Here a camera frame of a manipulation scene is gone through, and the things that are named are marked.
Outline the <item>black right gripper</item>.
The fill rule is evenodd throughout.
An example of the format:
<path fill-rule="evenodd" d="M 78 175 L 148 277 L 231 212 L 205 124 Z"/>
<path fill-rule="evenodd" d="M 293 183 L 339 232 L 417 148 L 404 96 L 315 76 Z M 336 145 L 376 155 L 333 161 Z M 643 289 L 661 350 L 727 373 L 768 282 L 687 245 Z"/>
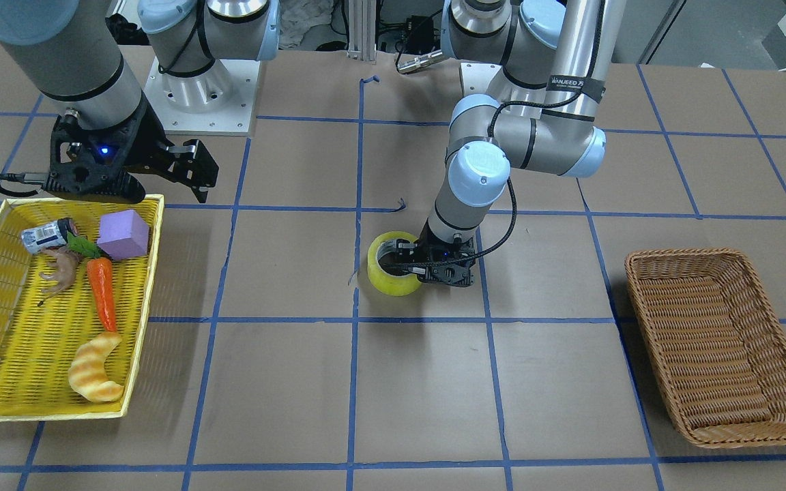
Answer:
<path fill-rule="evenodd" d="M 56 198 L 138 204 L 146 192 L 137 174 L 186 186 L 206 204 L 219 167 L 196 138 L 175 145 L 146 97 L 126 120 L 105 130 L 87 130 L 76 115 L 60 115 L 50 137 L 44 191 Z"/>

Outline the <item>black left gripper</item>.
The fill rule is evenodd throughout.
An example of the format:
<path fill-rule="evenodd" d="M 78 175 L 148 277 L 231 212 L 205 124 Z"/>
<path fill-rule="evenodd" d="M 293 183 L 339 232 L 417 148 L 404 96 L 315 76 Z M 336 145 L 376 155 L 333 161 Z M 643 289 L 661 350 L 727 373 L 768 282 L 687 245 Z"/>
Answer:
<path fill-rule="evenodd" d="M 396 263 L 396 271 L 413 274 L 419 282 L 453 287 L 472 284 L 475 254 L 472 237 L 456 233 L 446 241 L 430 226 L 424 226 L 417 239 L 384 240 L 379 246 L 380 263 Z"/>

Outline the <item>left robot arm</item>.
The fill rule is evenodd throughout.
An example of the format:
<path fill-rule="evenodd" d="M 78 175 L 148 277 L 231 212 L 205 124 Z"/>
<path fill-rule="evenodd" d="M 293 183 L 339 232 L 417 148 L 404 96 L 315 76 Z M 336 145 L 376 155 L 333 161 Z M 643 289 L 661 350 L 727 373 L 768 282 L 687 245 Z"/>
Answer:
<path fill-rule="evenodd" d="M 476 231 L 514 189 L 512 170 L 574 178 L 598 170 L 607 138 L 595 117 L 624 10 L 624 1 L 445 2 L 443 55 L 499 69 L 486 92 L 452 111 L 445 180 L 421 233 L 371 243 L 375 289 L 403 296 L 422 284 L 470 286 L 482 255 Z"/>

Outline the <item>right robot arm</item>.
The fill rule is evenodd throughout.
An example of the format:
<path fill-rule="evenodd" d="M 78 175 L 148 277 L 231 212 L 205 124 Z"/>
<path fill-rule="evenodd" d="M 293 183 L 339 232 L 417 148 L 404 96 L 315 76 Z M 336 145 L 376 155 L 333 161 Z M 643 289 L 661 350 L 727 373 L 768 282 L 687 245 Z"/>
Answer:
<path fill-rule="evenodd" d="M 0 45 L 59 109 L 46 172 L 0 173 L 0 194 L 137 204 L 137 174 L 184 185 L 205 203 L 219 168 L 199 139 L 175 144 L 159 103 L 129 68 L 103 1 L 0 1 Z M 225 62 L 275 58 L 278 1 L 141 1 L 141 30 L 155 51 L 162 105 L 218 114 L 237 100 Z"/>

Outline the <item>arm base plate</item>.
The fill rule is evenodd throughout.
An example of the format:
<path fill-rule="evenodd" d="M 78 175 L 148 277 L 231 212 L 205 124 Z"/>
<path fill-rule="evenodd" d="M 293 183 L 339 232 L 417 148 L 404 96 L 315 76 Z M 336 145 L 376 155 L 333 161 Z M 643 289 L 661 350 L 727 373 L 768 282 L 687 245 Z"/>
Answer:
<path fill-rule="evenodd" d="M 264 64 L 216 60 L 203 74 L 162 74 L 155 59 L 144 93 L 168 134 L 250 136 Z"/>

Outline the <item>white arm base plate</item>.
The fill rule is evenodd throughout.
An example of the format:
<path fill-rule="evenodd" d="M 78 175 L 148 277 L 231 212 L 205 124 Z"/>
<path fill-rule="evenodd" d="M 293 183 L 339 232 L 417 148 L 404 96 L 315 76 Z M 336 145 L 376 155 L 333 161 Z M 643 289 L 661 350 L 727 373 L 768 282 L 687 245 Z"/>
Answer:
<path fill-rule="evenodd" d="M 459 64 L 459 74 L 461 74 L 462 96 L 475 93 L 486 93 L 490 83 L 498 74 L 500 65 L 480 64 L 475 62 L 463 61 Z"/>

